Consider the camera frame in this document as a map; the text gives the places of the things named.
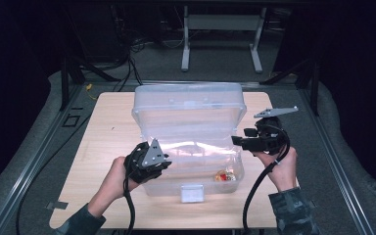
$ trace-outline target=wooden tabletop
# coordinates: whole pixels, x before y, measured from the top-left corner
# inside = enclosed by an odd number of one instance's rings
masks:
[[[104,93],[94,109],[72,163],[59,201],[68,203],[65,210],[54,209],[50,226],[61,226],[72,214],[88,203],[97,192],[114,158],[126,156],[142,140],[140,129],[131,116],[133,92]],[[238,126],[253,128],[253,115],[271,108],[263,92],[245,92],[247,113]],[[135,229],[237,229],[242,228],[242,212],[253,184],[263,171],[259,159],[242,152],[245,176],[236,192],[206,195],[198,204],[182,204],[180,197],[149,197],[142,186],[131,192],[136,209]],[[276,188],[266,177],[258,188],[248,213],[249,227],[275,227],[275,217],[268,194]],[[126,229],[129,208],[125,199],[116,200],[105,212],[103,228]]]

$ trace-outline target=hand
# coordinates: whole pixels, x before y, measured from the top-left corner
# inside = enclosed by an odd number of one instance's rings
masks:
[[[264,152],[253,152],[254,156],[258,157],[267,167],[276,160],[277,155],[271,156]],[[298,154],[295,148],[291,147],[289,149],[286,157],[273,168],[273,171],[268,174],[270,180],[274,183],[279,192],[288,189],[296,188],[296,160]]]
[[[126,174],[126,169],[123,165],[124,160],[125,157],[114,159],[99,191],[97,191],[88,204],[88,211],[93,214],[93,216],[101,217],[114,200],[123,197],[123,180]],[[138,185],[139,184],[129,179],[130,191]]]

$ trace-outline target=clear plastic container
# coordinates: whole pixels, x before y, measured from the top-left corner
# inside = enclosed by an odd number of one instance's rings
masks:
[[[244,170],[231,136],[246,111],[238,83],[137,87],[132,115],[142,140],[158,139],[172,161],[162,176],[143,184],[147,194],[181,195],[186,186],[202,186],[204,194],[236,191]]]

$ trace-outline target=person's right hand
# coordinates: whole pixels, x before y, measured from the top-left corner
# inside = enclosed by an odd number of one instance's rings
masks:
[[[278,157],[278,155],[271,156],[264,152],[252,152],[252,154],[261,160],[264,167],[273,163]],[[268,174],[268,177],[274,183],[279,192],[296,188],[297,158],[298,153],[295,148],[291,147],[286,157],[280,162],[280,164],[273,168],[272,172]]]

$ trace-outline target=desk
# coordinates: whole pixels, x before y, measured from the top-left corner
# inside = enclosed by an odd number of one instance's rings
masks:
[[[90,201],[102,183],[112,161],[127,155],[141,142],[140,129],[131,116],[134,93],[104,93],[99,97],[93,115],[77,150],[67,177],[60,202],[68,203],[65,210],[54,209],[50,220],[53,228],[61,226],[73,213]],[[245,92],[248,111],[239,124],[253,127],[253,115],[270,108],[263,92]],[[142,186],[131,192],[136,209],[135,229],[239,229],[243,227],[242,212],[253,184],[263,171],[261,162],[250,152],[242,153],[244,179],[232,194],[206,195],[199,204],[182,204],[179,197],[148,197]],[[275,227],[275,217],[267,195],[276,188],[266,177],[258,188],[249,208],[250,227]],[[126,229],[129,208],[125,199],[116,200],[104,216],[103,228]]]

